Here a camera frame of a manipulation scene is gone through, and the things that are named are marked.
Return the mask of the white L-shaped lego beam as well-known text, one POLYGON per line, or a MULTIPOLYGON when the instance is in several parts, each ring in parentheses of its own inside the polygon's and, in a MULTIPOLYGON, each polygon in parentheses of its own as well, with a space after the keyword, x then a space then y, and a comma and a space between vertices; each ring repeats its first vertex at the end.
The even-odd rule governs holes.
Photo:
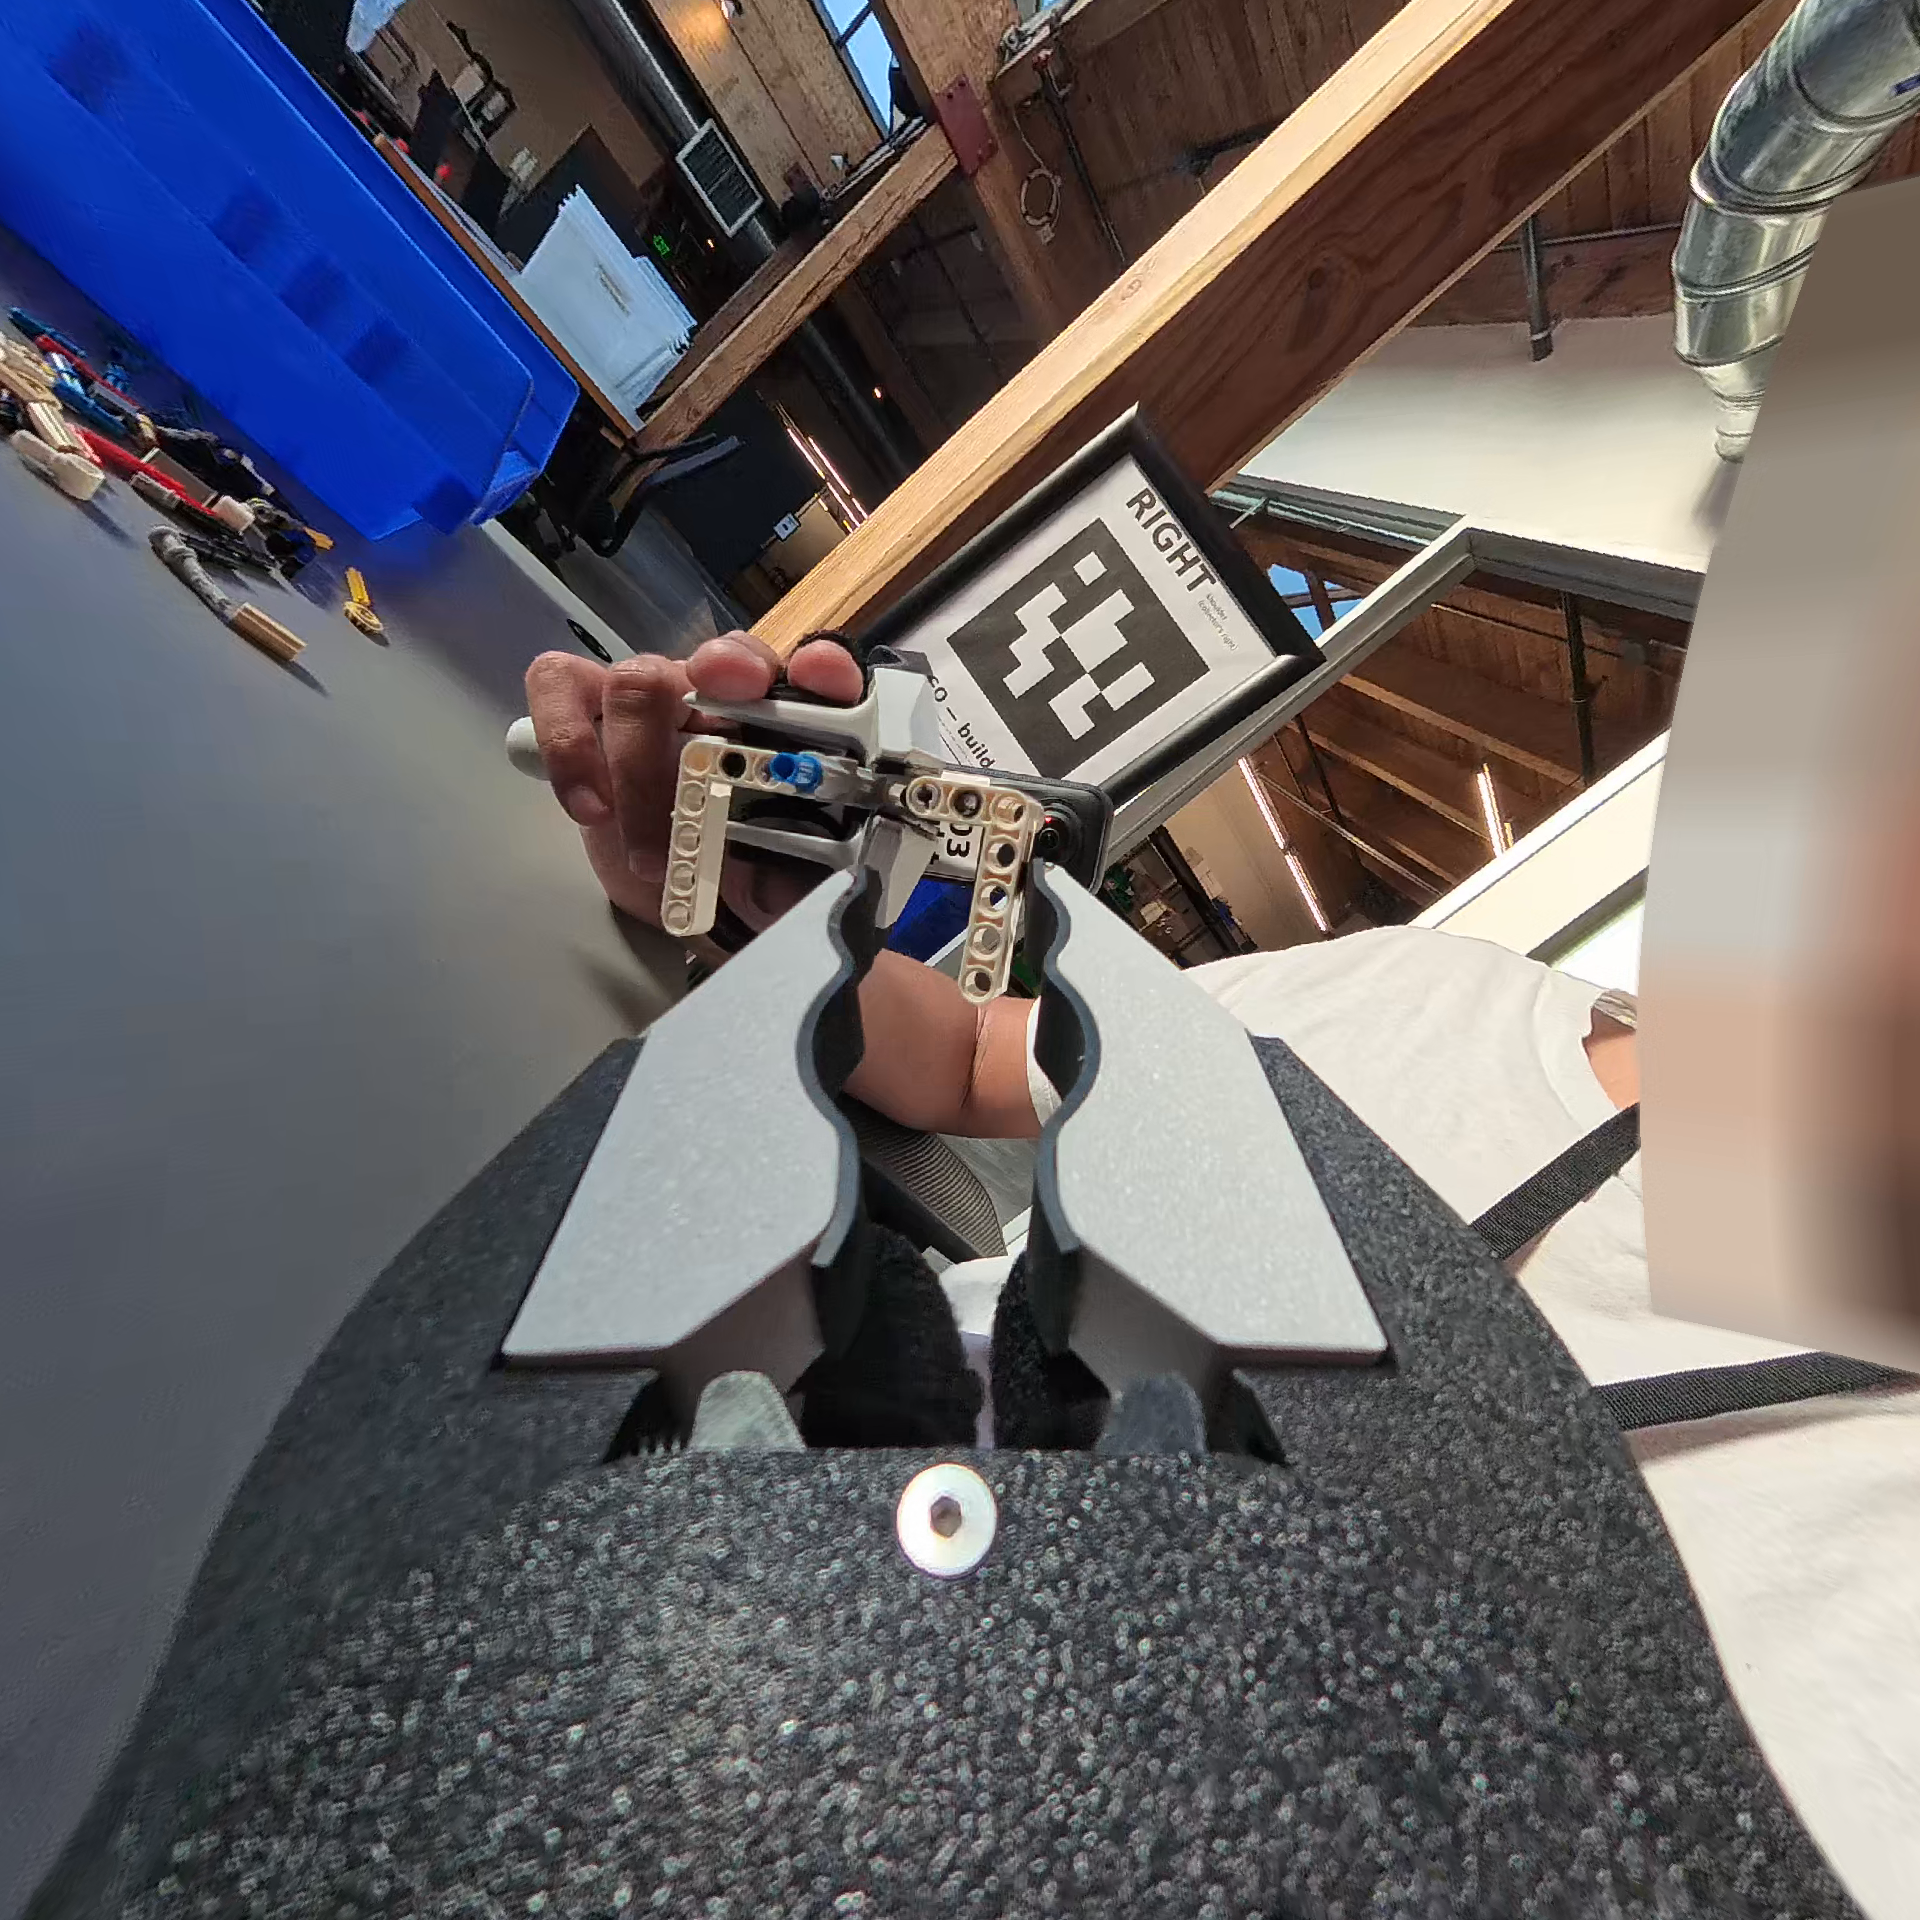
POLYGON ((680 941, 713 931, 736 800, 815 800, 828 773, 828 759, 817 753, 771 753, 713 735, 689 737, 668 834, 659 909, 664 931, 680 941))
POLYGON ((897 787, 897 810, 923 875, 967 891, 958 987, 974 1007, 1007 992, 1023 897, 1044 806, 1016 784, 964 770, 918 770, 897 787))

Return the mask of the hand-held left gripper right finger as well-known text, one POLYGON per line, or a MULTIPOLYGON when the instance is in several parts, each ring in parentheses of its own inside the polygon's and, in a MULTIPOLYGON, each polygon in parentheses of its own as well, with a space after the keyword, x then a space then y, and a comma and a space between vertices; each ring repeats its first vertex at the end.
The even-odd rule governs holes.
POLYGON ((1025 1289, 1092 1375, 1372 1365, 1376 1319, 1251 1034, 1084 885, 1035 870, 1038 1151, 1025 1289))

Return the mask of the grey mesh chair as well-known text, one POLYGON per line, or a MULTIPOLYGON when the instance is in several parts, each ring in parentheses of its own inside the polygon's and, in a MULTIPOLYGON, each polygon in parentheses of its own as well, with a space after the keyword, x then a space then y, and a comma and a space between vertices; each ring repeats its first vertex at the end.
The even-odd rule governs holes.
POLYGON ((848 1104, 848 1119, 876 1223, 952 1264, 1007 1256, 987 1187, 944 1137, 903 1128, 860 1103, 848 1104))

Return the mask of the person's right hand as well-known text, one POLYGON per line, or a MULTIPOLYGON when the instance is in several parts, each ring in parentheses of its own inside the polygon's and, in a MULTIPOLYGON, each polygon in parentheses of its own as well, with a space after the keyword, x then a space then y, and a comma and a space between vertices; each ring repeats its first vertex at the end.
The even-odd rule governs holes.
POLYGON ((528 666, 527 712, 545 776, 620 912, 659 926, 681 735, 712 720, 689 698, 753 704, 780 680, 828 704, 860 704, 866 691, 863 663, 836 641, 780 656, 743 632, 702 642, 689 662, 542 655, 528 666))

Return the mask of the white cabinet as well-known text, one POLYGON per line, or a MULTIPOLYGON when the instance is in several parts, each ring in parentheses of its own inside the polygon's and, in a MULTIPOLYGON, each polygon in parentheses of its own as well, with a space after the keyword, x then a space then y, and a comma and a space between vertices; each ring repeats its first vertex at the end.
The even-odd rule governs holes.
POLYGON ((572 191, 514 277, 628 427, 680 365, 695 321, 662 272, 632 254, 591 198, 572 191))

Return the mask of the black office chair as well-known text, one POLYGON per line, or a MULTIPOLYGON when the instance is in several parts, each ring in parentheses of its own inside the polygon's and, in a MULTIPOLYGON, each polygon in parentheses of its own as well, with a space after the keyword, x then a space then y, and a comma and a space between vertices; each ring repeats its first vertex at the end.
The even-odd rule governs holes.
POLYGON ((632 537, 641 514, 657 494, 729 462, 740 450, 740 437, 713 432, 652 450, 638 446, 612 450, 592 469, 575 507, 568 513, 563 550, 572 552, 583 544, 596 559, 610 561, 632 537))

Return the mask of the blue plastic bin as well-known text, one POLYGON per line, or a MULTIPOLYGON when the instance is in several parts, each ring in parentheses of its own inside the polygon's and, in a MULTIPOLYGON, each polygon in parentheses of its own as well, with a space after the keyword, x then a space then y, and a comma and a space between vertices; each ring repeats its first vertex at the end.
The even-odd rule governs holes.
POLYGON ((579 385, 311 49, 251 6, 4 6, 4 227, 360 536, 490 521, 579 385))

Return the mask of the silver metal duct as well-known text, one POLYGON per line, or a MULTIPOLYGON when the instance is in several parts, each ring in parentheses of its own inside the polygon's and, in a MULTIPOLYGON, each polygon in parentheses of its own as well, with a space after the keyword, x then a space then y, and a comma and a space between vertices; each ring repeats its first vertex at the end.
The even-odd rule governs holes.
POLYGON ((1671 256, 1674 347, 1740 464, 1835 200, 1919 113, 1916 3, 1803 3, 1730 88, 1671 256))

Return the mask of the pile of loose lego pieces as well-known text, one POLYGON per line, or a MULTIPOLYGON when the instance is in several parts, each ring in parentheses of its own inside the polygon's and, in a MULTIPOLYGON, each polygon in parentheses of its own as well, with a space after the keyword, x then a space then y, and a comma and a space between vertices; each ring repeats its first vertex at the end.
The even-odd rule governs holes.
POLYGON ((295 513, 250 456, 145 410, 119 368, 97 368, 60 327, 4 309, 2 427, 42 482, 87 507, 119 485, 155 514, 146 542, 167 574, 234 638, 295 669, 305 642, 250 601, 288 587, 332 539, 295 513))

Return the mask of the person's right forearm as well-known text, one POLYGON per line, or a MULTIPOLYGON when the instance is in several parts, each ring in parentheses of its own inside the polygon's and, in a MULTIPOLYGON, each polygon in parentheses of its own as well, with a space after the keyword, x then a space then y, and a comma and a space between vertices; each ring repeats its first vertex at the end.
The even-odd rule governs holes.
POLYGON ((1035 1002, 974 1003, 950 975, 882 952, 857 1010, 863 1058, 848 1093, 882 1119, 937 1137, 1034 1141, 1057 1114, 1035 1058, 1035 1002))

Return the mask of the wooden ceiling beam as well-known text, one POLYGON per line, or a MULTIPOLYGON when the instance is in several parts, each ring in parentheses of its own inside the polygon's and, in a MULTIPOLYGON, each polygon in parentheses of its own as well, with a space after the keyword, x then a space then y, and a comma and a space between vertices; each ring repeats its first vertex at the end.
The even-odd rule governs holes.
POLYGON ((1602 153, 1750 3, 1407 6, 756 623, 851 633, 1142 406, 1222 482, 1602 153))

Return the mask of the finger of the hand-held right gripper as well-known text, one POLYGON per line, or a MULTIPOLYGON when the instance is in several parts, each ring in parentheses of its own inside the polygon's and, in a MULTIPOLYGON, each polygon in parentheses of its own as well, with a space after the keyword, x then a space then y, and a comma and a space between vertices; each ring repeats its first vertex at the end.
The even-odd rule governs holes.
POLYGON ((748 810, 732 824, 732 912, 766 934, 852 873, 842 929, 888 934, 934 859, 934 838, 864 810, 748 810))
POLYGON ((692 704, 732 737, 689 737, 689 781, 728 784, 864 784, 934 770, 934 688, 908 669, 876 669, 852 704, 778 694, 753 704, 692 704))

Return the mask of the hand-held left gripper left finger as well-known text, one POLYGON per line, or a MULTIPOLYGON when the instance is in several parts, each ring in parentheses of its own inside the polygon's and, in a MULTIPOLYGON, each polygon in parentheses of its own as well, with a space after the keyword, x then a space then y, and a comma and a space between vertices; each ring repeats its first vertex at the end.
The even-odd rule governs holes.
POLYGON ((881 878, 842 872, 647 1031, 502 1344, 510 1368, 806 1375, 876 1266, 836 1096, 881 878))

